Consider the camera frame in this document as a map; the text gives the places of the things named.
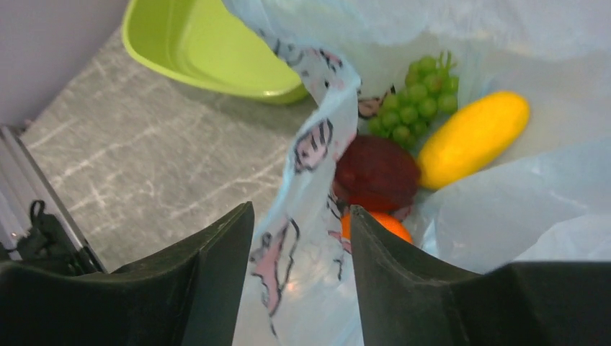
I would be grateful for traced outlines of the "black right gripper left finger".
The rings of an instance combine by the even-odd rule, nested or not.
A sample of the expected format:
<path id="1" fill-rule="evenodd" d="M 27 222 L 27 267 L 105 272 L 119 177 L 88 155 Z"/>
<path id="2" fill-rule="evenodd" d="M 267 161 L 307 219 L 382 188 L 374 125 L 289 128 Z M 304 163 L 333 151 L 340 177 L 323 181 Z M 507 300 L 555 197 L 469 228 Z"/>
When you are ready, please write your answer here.
<path id="1" fill-rule="evenodd" d="M 230 345 L 254 230 L 249 202 L 111 273 L 62 254 L 1 262 L 3 345 Z"/>

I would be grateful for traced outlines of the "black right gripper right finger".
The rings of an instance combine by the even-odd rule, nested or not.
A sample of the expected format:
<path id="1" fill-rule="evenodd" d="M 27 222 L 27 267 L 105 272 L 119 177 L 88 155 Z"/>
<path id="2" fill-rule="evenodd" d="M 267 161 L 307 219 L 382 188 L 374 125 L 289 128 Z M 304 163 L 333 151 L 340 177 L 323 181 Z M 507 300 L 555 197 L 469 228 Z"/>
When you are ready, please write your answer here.
<path id="1" fill-rule="evenodd" d="M 366 345 L 608 345 L 610 264 L 443 262 L 350 210 Z"/>

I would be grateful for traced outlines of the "light blue printed plastic bag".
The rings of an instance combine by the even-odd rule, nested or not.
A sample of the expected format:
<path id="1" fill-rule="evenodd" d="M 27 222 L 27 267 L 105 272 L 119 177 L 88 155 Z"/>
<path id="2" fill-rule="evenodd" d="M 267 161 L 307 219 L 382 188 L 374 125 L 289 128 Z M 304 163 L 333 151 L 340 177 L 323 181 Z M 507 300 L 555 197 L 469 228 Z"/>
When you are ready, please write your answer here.
<path id="1" fill-rule="evenodd" d="M 413 245 L 479 275 L 512 262 L 610 264 L 608 1 L 227 1 L 315 99 L 259 223 L 235 345 L 366 345 L 336 163 L 365 131 L 359 103 L 412 61 L 458 62 L 460 106 L 508 90 L 524 133 L 486 168 L 417 192 Z"/>

